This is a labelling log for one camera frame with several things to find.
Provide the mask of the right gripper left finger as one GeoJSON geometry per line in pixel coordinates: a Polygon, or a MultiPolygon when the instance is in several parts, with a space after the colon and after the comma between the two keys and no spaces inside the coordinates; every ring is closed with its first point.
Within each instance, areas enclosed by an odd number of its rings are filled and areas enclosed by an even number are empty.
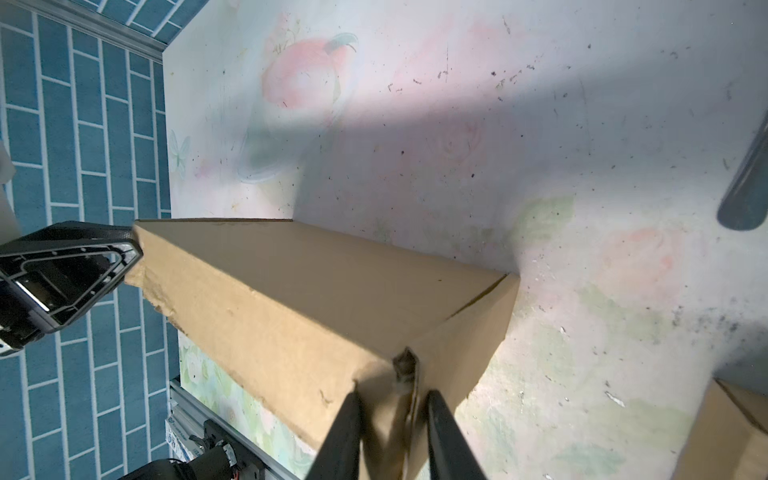
{"type": "Polygon", "coordinates": [[[364,414],[357,392],[349,393],[336,415],[306,480],[358,480],[364,414]]]}

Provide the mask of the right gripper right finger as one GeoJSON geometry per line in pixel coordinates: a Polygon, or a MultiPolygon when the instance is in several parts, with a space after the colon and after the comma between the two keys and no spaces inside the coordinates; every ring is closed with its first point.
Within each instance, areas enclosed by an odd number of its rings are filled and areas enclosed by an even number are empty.
{"type": "Polygon", "coordinates": [[[426,398],[431,480],[486,480],[441,393],[426,398]]]}

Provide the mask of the brown cardboard box sheet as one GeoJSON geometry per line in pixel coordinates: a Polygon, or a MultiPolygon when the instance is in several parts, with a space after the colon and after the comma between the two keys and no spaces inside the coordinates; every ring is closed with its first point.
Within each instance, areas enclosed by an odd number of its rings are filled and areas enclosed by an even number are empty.
{"type": "Polygon", "coordinates": [[[767,397],[712,380],[672,477],[765,479],[767,397]]]}

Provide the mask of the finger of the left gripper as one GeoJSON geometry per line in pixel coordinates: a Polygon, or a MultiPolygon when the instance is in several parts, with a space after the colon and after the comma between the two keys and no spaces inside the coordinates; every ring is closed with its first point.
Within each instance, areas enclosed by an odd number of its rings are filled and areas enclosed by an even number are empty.
{"type": "Polygon", "coordinates": [[[84,316],[142,258],[130,226],[67,221],[1,246],[1,355],[84,316]]]}

